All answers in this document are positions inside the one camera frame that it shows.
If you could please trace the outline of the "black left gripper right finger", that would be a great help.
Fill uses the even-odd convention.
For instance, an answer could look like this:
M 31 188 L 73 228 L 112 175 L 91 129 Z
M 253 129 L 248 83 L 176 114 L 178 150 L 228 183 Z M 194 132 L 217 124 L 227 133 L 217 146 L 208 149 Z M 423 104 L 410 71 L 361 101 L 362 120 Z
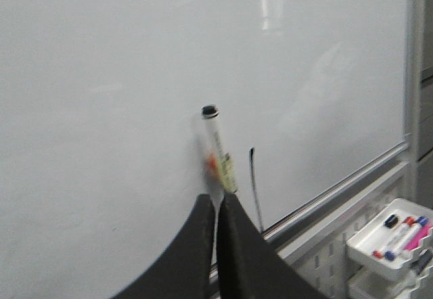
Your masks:
M 263 239 L 237 196 L 225 194 L 216 237 L 221 298 L 324 298 Z

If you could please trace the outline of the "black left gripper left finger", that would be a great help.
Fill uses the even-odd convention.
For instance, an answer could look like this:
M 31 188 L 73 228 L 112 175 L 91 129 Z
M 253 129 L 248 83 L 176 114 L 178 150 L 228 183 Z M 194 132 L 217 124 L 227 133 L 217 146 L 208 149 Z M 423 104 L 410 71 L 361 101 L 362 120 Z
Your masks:
M 207 298 L 215 209 L 200 194 L 181 230 L 158 259 L 115 298 Z

